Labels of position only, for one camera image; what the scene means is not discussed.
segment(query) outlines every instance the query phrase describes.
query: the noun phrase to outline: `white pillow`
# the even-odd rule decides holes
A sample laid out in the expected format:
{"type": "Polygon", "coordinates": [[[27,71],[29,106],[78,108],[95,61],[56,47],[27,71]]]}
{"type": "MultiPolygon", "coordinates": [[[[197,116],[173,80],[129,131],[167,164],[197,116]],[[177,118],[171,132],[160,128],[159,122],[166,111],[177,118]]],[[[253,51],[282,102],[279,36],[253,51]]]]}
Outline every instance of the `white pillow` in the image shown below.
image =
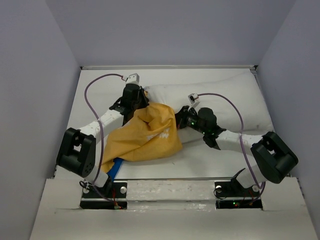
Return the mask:
{"type": "MultiPolygon", "coordinates": [[[[273,124],[260,92],[255,77],[244,72],[234,77],[215,81],[193,84],[153,85],[144,88],[150,102],[161,103],[180,111],[182,106],[190,105],[188,95],[196,93],[216,93],[227,97],[238,108],[247,134],[264,134],[273,130],[273,124]]],[[[219,96],[200,96],[200,104],[195,108],[210,108],[217,117],[217,124],[232,132],[239,132],[241,123],[236,110],[225,99],[219,96]]],[[[178,131],[182,143],[198,140],[201,133],[186,127],[178,131]]]]}

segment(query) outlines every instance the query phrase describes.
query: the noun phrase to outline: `yellow cloth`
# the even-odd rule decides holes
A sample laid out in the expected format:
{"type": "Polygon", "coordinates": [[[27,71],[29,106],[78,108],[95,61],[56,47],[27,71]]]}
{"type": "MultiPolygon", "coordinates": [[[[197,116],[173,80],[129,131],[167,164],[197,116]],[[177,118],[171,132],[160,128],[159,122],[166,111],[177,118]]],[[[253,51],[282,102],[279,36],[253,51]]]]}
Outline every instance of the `yellow cloth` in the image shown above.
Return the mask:
{"type": "Polygon", "coordinates": [[[108,172],[114,158],[130,162],[169,157],[182,149],[174,110],[164,104],[150,102],[134,112],[124,126],[112,131],[106,141],[102,170],[108,172]]]}

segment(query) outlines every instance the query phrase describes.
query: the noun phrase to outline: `blue fabric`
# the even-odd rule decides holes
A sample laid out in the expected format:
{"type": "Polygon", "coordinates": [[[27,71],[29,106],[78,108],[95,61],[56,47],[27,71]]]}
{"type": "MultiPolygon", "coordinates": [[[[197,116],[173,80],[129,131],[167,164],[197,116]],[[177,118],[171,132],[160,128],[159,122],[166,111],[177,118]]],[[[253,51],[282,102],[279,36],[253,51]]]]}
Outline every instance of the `blue fabric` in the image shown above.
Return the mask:
{"type": "Polygon", "coordinates": [[[122,162],[124,160],[122,158],[115,158],[113,159],[114,165],[113,167],[107,172],[107,174],[111,177],[112,181],[115,180],[117,173],[119,172],[119,169],[122,165],[122,162]]]}

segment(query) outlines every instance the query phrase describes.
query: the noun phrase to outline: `purple cable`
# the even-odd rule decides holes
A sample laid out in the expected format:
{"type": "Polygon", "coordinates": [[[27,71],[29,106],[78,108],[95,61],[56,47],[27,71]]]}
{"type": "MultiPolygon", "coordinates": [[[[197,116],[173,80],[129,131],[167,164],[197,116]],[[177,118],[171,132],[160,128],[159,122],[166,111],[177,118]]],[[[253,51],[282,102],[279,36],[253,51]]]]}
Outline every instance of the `purple cable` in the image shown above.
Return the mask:
{"type": "Polygon", "coordinates": [[[236,113],[239,115],[240,122],[241,122],[240,137],[239,137],[239,139],[240,139],[240,145],[241,145],[241,150],[242,150],[242,153],[243,153],[245,162],[246,162],[246,164],[247,164],[247,166],[248,166],[248,168],[249,168],[249,171],[250,171],[250,173],[251,173],[251,175],[252,175],[252,178],[253,178],[255,184],[258,186],[259,189],[262,189],[262,188],[263,188],[263,184],[261,184],[261,186],[259,185],[258,180],[257,180],[257,178],[256,178],[256,176],[255,176],[254,171],[252,170],[252,167],[251,167],[251,165],[250,165],[250,162],[249,162],[248,157],[247,157],[247,154],[246,154],[244,142],[243,142],[243,139],[242,139],[242,133],[243,133],[243,131],[244,131],[244,126],[245,126],[245,125],[244,125],[244,120],[243,120],[243,118],[242,118],[242,116],[241,116],[238,108],[237,108],[228,98],[226,98],[225,96],[223,96],[223,95],[221,95],[221,94],[218,94],[218,93],[210,93],[210,92],[198,94],[199,97],[200,97],[200,96],[206,96],[206,95],[218,96],[218,97],[221,97],[221,98],[225,99],[228,103],[230,103],[230,104],[232,105],[232,107],[235,109],[236,113]]]}
{"type": "Polygon", "coordinates": [[[95,83],[95,82],[98,81],[99,79],[102,79],[102,78],[104,78],[104,77],[109,77],[109,76],[118,76],[118,77],[120,77],[121,79],[123,78],[122,75],[117,74],[117,73],[109,73],[109,74],[105,74],[105,75],[102,75],[102,76],[97,77],[96,79],[92,80],[92,81],[86,86],[86,88],[85,88],[85,90],[84,90],[84,100],[85,100],[86,104],[88,105],[88,107],[90,108],[90,110],[92,111],[92,113],[94,114],[94,116],[95,116],[95,118],[96,118],[96,120],[97,120],[97,122],[98,122],[98,124],[99,124],[99,126],[100,126],[100,136],[101,136],[100,161],[99,161],[99,165],[98,165],[98,171],[97,171],[97,173],[96,173],[96,175],[95,175],[95,178],[94,178],[94,180],[93,180],[93,182],[92,182],[92,186],[93,186],[94,190],[97,192],[97,194],[99,194],[102,198],[104,198],[105,200],[108,200],[108,201],[110,201],[110,202],[113,202],[113,200],[108,199],[108,198],[106,198],[105,196],[103,196],[103,195],[99,192],[99,190],[97,189],[97,187],[95,186],[95,182],[96,182],[96,180],[97,180],[97,178],[98,178],[98,176],[99,176],[99,173],[100,173],[100,170],[101,170],[101,166],[102,166],[102,160],[103,160],[103,156],[104,156],[104,146],[105,146],[104,136],[105,136],[105,135],[104,135],[104,128],[103,128],[103,126],[102,126],[102,123],[101,123],[101,121],[100,121],[100,118],[99,118],[97,112],[94,110],[94,108],[93,108],[93,107],[91,106],[91,104],[89,103],[88,97],[87,97],[88,89],[89,89],[89,87],[90,87],[93,83],[95,83]]]}

